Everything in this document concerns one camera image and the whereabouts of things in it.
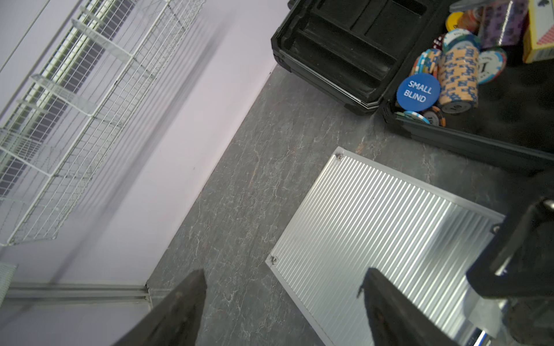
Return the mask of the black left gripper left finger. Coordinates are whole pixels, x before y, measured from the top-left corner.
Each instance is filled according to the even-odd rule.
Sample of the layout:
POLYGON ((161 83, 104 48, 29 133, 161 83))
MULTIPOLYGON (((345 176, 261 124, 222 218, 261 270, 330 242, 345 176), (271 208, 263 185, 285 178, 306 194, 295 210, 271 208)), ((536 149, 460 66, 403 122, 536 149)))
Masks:
POLYGON ((116 345, 195 345, 206 301, 202 269, 191 272, 116 345))

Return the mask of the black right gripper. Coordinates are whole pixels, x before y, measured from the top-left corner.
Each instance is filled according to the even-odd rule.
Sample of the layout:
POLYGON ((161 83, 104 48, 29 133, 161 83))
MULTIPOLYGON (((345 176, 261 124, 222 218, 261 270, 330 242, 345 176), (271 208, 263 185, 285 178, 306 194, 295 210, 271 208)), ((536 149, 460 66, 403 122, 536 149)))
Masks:
POLYGON ((530 179, 466 274, 521 345, 553 344, 553 171, 530 179))

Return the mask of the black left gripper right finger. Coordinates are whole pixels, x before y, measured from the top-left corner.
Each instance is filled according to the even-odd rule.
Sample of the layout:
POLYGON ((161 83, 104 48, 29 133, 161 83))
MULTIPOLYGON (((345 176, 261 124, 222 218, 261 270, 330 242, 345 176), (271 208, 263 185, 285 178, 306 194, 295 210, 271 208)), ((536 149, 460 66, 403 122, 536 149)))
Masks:
POLYGON ((455 345, 378 269, 369 268, 359 289, 375 345, 455 345))

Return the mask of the silver aluminium poker case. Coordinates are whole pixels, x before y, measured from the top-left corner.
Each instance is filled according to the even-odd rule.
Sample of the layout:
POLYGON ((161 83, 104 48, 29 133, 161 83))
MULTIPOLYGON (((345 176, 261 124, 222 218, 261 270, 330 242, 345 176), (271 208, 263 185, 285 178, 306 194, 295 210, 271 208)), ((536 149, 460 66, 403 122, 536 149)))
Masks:
POLYGON ((337 148, 266 264, 326 345, 371 345, 363 297, 378 269, 444 334, 466 345, 466 272, 504 216, 337 148))

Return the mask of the dark grey poker case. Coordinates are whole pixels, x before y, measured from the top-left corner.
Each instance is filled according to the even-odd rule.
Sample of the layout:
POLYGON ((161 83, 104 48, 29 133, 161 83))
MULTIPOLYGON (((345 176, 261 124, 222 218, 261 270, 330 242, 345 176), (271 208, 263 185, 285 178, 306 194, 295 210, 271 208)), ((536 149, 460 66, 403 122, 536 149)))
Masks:
POLYGON ((507 65, 479 89, 478 106, 436 127, 401 118, 395 94, 418 55, 444 32, 448 1, 290 1, 271 39, 274 57, 357 115, 402 136, 510 171, 553 168, 553 61, 507 65))

